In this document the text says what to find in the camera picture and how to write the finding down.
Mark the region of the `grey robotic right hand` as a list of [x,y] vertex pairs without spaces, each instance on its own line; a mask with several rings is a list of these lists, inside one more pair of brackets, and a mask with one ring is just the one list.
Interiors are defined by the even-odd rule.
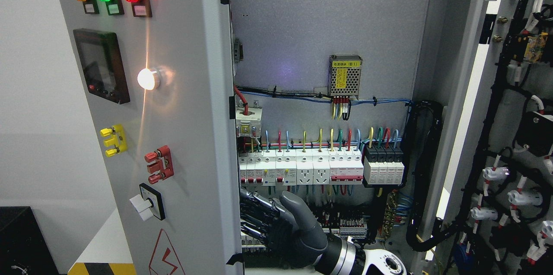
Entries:
[[259,240],[292,267],[315,263],[328,246],[326,234],[302,198],[288,191],[267,199],[240,190],[241,231]]

